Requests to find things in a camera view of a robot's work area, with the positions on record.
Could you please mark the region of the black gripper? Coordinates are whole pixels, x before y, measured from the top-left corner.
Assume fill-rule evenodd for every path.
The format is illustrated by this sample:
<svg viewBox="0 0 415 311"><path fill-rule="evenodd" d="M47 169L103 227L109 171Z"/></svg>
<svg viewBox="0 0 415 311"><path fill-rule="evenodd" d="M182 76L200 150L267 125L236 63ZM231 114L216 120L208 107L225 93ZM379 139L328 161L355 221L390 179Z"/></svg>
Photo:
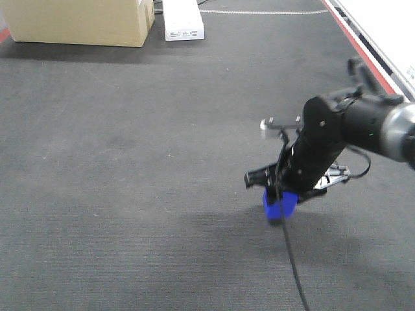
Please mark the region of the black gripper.
<svg viewBox="0 0 415 311"><path fill-rule="evenodd" d="M303 128L293 145L284 151L278 173L279 185L284 191L306 191L298 195L297 203L327 193L327 189L314 189L314 186L346 145L341 123L342 114L333 110L328 98L314 97L305 103ZM244 184L247 189L276 188L277 164L245 172Z"/></svg>

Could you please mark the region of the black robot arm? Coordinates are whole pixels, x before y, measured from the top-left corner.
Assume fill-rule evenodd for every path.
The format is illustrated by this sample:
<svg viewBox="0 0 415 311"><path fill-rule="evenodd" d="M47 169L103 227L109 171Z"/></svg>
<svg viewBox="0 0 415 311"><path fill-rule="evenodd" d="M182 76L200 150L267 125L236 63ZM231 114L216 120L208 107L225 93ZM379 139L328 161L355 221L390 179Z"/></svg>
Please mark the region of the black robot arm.
<svg viewBox="0 0 415 311"><path fill-rule="evenodd" d="M379 154L414 166L414 103L389 95L360 58L347 62L354 85L310 98L303 107L298 136L284 146L276 163L244 175L246 187L262 186L272 202L284 191L305 201L351 179L335 161L345 148Z"/></svg>

